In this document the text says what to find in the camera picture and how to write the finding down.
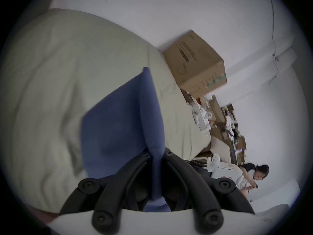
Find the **cable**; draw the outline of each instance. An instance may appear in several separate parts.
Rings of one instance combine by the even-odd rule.
[[[248,92],[248,93],[244,94],[243,96],[237,98],[237,99],[236,99],[235,101],[233,101],[232,103],[235,103],[236,101],[239,101],[239,100],[243,99],[244,97],[250,95],[251,93],[253,93],[253,92],[255,92],[256,90],[258,90],[259,88],[261,88],[263,85],[265,85],[265,84],[270,84],[270,83],[277,77],[277,75],[278,75],[278,73],[279,73],[278,67],[277,67],[277,65],[276,65],[276,63],[275,63],[275,61],[274,61],[274,56],[275,56],[275,53],[276,53],[276,44],[275,44],[275,42],[274,42],[274,22],[275,22],[275,21],[274,21],[274,6],[273,6],[273,1],[272,1],[272,0],[271,0],[271,5],[272,5],[272,15],[273,15],[272,41],[273,41],[273,44],[274,44],[274,46],[275,46],[274,53],[272,54],[272,60],[273,60],[273,63],[274,63],[274,65],[275,65],[276,69],[277,69],[277,73],[276,73],[276,75],[275,75],[274,77],[272,77],[270,80],[264,82],[263,84],[261,84],[260,86],[256,87],[255,89],[251,90],[250,92]]]
[[[273,41],[273,44],[274,44],[274,46],[275,46],[275,50],[274,50],[274,53],[273,53],[273,55],[272,55],[272,60],[273,60],[273,63],[274,63],[274,65],[275,65],[276,69],[277,69],[277,73],[276,73],[276,75],[274,76],[274,78],[276,78],[277,75],[278,75],[278,73],[279,73],[279,70],[278,70],[277,65],[276,65],[276,63],[275,63],[275,61],[274,61],[274,56],[275,56],[275,53],[276,53],[276,44],[275,44],[275,42],[274,42],[274,22],[275,22],[275,21],[274,21],[274,6],[273,6],[273,1],[272,1],[272,0],[271,0],[271,5],[272,5],[272,15],[273,15],[272,41]]]

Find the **bed sheet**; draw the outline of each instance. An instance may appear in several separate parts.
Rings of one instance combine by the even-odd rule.
[[[82,116],[112,91],[151,70],[166,146],[183,159],[206,147],[164,56],[130,31],[92,14],[53,9],[25,25],[2,53],[1,166],[26,204],[59,212],[86,178]]]

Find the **white machine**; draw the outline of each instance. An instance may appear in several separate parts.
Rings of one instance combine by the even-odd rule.
[[[242,175],[242,170],[235,164],[229,164],[220,162],[220,156],[217,153],[213,153],[212,157],[198,157],[194,160],[206,160],[207,167],[206,169],[209,172],[212,172],[212,178],[229,178],[233,180],[238,187],[244,178]]]

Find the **cushion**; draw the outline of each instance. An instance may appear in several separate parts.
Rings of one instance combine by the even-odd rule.
[[[216,137],[211,139],[211,152],[219,154],[220,161],[232,163],[230,159],[229,146]]]

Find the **sticker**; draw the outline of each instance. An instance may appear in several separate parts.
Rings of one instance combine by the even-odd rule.
[[[209,86],[216,84],[217,82],[221,81],[224,77],[226,77],[226,74],[223,73],[221,75],[219,75],[217,78],[215,78],[213,81],[207,83],[207,88],[209,88]]]

